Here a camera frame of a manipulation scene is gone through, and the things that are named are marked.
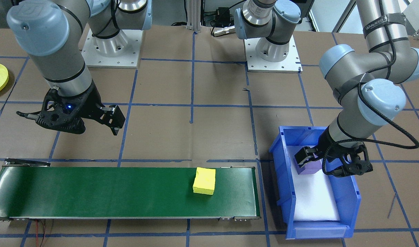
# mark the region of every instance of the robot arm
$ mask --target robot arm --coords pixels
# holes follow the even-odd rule
[[[289,53],[300,15],[299,7],[290,0],[247,0],[236,9],[236,34],[239,39],[261,38],[257,54],[266,61],[279,62]]]
[[[78,42],[87,22],[103,44],[118,40],[117,36],[124,39],[119,35],[120,28],[150,28],[151,1],[120,1],[119,5],[115,0],[12,2],[0,1],[0,28],[9,26],[13,30],[50,87],[41,111],[17,114],[35,120],[43,128],[76,134],[85,131],[82,119],[89,118],[107,125],[116,136],[126,119],[117,105],[106,107],[101,103]],[[125,40],[123,44],[109,43],[101,47],[109,55],[125,46]]]
[[[319,137],[318,144],[295,155],[300,167],[323,158],[323,172],[344,177],[373,170],[363,141],[393,119],[405,106],[403,90],[395,84],[419,77],[419,49],[410,47],[396,0],[357,0],[368,54],[356,54],[348,45],[328,50],[319,63],[335,99],[343,110]],[[406,131],[414,146],[419,143]],[[339,158],[342,166],[327,171],[325,162]]]

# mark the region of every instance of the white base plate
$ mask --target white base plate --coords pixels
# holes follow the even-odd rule
[[[290,49],[286,59],[281,62],[266,61],[255,52],[255,47],[260,38],[245,39],[245,53],[248,62],[248,71],[251,72],[281,72],[281,73],[298,73],[303,70],[299,61],[298,50],[296,49],[293,36],[289,41]]]
[[[142,30],[123,30],[130,44],[123,54],[117,57],[102,56],[93,45],[92,31],[89,30],[81,54],[89,68],[137,69],[142,44]]]

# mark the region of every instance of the brown paper floor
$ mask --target brown paper floor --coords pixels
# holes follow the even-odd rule
[[[15,114],[39,110],[48,86],[12,32],[0,30],[0,63],[11,78],[0,92],[0,167],[12,157],[63,167],[258,168],[260,220],[55,220],[46,222],[45,246],[419,245],[419,149],[371,143],[375,171],[357,177],[362,204],[354,237],[285,240],[268,149],[278,126],[327,126],[339,113],[318,67],[323,53],[336,44],[367,50],[362,35],[295,32],[294,37],[302,73],[251,73],[235,35],[213,38],[205,27],[194,35],[184,27],[154,26],[145,32],[138,70],[90,69],[103,102],[122,108],[125,128],[113,136],[86,120],[86,132],[77,136],[40,128]],[[419,48],[418,41],[411,42]],[[395,120],[419,140],[419,79],[403,88],[408,102]],[[407,142],[388,126],[375,136]],[[35,231],[35,222],[0,222],[0,246],[35,246]]]

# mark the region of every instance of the black tape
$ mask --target black tape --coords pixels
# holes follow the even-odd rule
[[[290,40],[286,41],[286,42],[277,42],[277,41],[273,41],[272,39],[269,39],[269,37],[266,37],[266,40],[271,42],[272,44],[276,44],[276,45],[283,45],[283,44],[287,44],[289,43]]]
[[[401,24],[401,25],[405,25],[406,24],[406,17],[404,14],[402,13],[393,13],[393,14],[387,14],[387,15],[383,15],[379,18],[377,18],[376,20],[368,23],[364,28],[363,28],[363,32],[364,32],[364,37],[367,37],[367,35],[369,33],[371,33],[372,31],[383,27],[384,25],[387,24]]]
[[[75,75],[73,75],[69,78],[62,79],[62,80],[52,80],[52,79],[48,79],[48,78],[45,77],[45,80],[47,80],[49,82],[53,82],[53,83],[64,83],[64,82],[67,82],[67,81],[70,81],[70,80],[73,80],[73,79],[77,78],[79,75],[81,75],[81,73],[83,73],[85,68],[86,68],[86,63],[83,64],[83,67],[79,72],[77,72]]]
[[[78,17],[66,7],[61,6],[61,5],[58,5],[58,6],[60,7],[62,11],[65,11],[66,13],[70,14],[78,22],[78,25],[80,25],[81,32],[83,33],[83,25],[81,25],[80,19],[78,19]]]

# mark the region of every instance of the black cable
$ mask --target black cable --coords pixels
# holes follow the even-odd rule
[[[370,105],[370,103],[368,103],[368,101],[364,98],[364,95],[362,94],[362,83],[359,83],[358,84],[358,96],[361,99],[361,101],[370,110],[372,110],[379,117],[381,117],[383,120],[385,120],[390,125],[392,125],[395,129],[397,129],[398,131],[400,131],[401,133],[403,133],[406,137],[408,137],[414,143],[414,145],[413,146],[406,146],[406,145],[396,144],[396,143],[392,143],[392,142],[384,142],[384,141],[371,140],[371,139],[363,139],[363,138],[361,138],[361,139],[346,139],[346,140],[341,140],[341,141],[334,142],[324,152],[324,158],[322,159],[322,172],[324,172],[325,175],[332,175],[332,172],[331,171],[328,172],[326,170],[326,158],[327,158],[327,155],[329,154],[330,150],[332,149],[332,147],[336,146],[337,144],[341,144],[341,143],[345,143],[345,142],[373,142],[373,143],[378,143],[378,144],[384,144],[384,145],[388,145],[388,146],[398,147],[398,148],[402,148],[402,149],[406,149],[406,150],[413,150],[413,149],[418,149],[419,148],[419,142],[417,141],[417,139],[414,138],[414,136],[412,136],[409,132],[407,132],[406,130],[404,130],[402,127],[400,127],[398,124],[396,124],[395,122],[393,122],[391,119],[387,118],[384,114],[382,114],[380,111],[378,111],[372,105]]]
[[[40,247],[42,247],[43,241],[45,240],[45,236],[46,236],[46,227],[42,220],[39,220],[39,222],[42,224],[42,227],[43,227],[43,237],[42,237],[42,242],[40,243]]]
[[[211,25],[213,28],[211,29],[211,36],[213,36],[214,37],[214,27],[215,27],[215,25],[216,25],[216,23],[220,20],[220,18],[227,12],[227,11],[229,11],[230,9],[232,9],[234,6],[236,6],[236,5],[238,5],[238,4],[240,4],[240,3],[243,3],[243,2],[246,2],[246,0],[242,0],[242,1],[240,1],[240,2],[238,2],[238,3],[235,3],[234,5],[232,5],[231,7],[229,7],[228,9],[226,9],[225,11],[223,11],[223,13],[221,14],[221,15],[219,15],[219,18],[217,18],[217,20],[214,22],[214,25]]]
[[[188,22],[188,12],[186,12],[186,0],[183,0],[183,8],[185,9],[185,20]]]
[[[383,7],[382,0],[379,0],[379,9],[381,11],[381,16],[384,16],[384,7]],[[388,23],[384,25],[384,28],[385,28],[385,32],[387,33],[387,36],[388,36],[388,41],[390,42],[390,45],[391,45],[391,50],[392,50],[392,53],[393,53],[392,54],[392,59],[386,65],[380,66],[380,67],[377,67],[377,68],[374,68],[374,69],[370,69],[369,71],[367,71],[367,73],[371,73],[371,72],[374,72],[374,71],[377,71],[377,70],[380,70],[380,69],[390,68],[396,62],[396,49],[395,49],[395,46],[394,46],[394,42],[393,42],[390,30],[388,28]],[[322,171],[326,175],[332,175],[332,172],[327,172],[327,170],[326,170],[326,157],[329,154],[332,147],[336,146],[337,144],[341,144],[341,143],[345,143],[345,142],[373,142],[373,143],[384,144],[384,145],[398,147],[398,148],[407,149],[407,150],[412,150],[412,149],[418,149],[419,148],[419,142],[417,141],[417,139],[414,138],[414,136],[412,136],[410,133],[408,133],[406,130],[404,130],[402,127],[400,127],[398,124],[396,124],[395,122],[391,121],[389,118],[384,116],[384,114],[382,114],[380,111],[378,111],[372,105],[370,105],[370,103],[368,103],[368,101],[364,98],[364,96],[362,94],[362,83],[358,84],[358,96],[361,99],[361,101],[370,110],[372,110],[374,113],[376,113],[379,117],[381,117],[387,123],[392,125],[395,129],[397,129],[398,131],[403,133],[406,137],[408,137],[414,143],[414,145],[413,146],[406,146],[406,145],[401,145],[401,144],[396,144],[396,143],[391,143],[391,142],[384,142],[384,141],[377,141],[377,140],[370,140],[370,139],[346,139],[346,140],[341,140],[341,141],[338,141],[338,142],[334,142],[324,152],[324,158],[322,159]]]
[[[113,9],[112,3],[116,3],[116,7],[115,9]],[[101,31],[99,31],[97,34],[93,34],[92,33],[92,37],[96,37],[98,36],[98,34],[102,33],[104,30],[106,30],[106,28],[109,26],[110,22],[115,18],[116,12],[118,10],[118,6],[120,5],[121,0],[116,0],[116,2],[111,1],[110,2],[110,12],[111,12],[111,17],[109,19],[109,21],[106,23],[106,25],[104,25],[103,29],[101,29]]]
[[[384,16],[384,6],[382,3],[382,0],[379,0],[379,9],[381,10],[381,16]],[[387,33],[387,37],[388,37],[388,41],[390,42],[391,45],[391,51],[393,52],[393,55],[391,57],[391,61],[387,64],[385,64],[384,66],[380,66],[374,69],[370,69],[369,71],[367,71],[367,73],[371,73],[377,70],[381,70],[381,69],[386,69],[386,68],[390,68],[395,62],[396,62],[396,48],[394,46],[394,42],[393,42],[393,38],[391,36],[390,33],[390,29],[388,28],[388,23],[384,25],[385,28],[385,32]]]

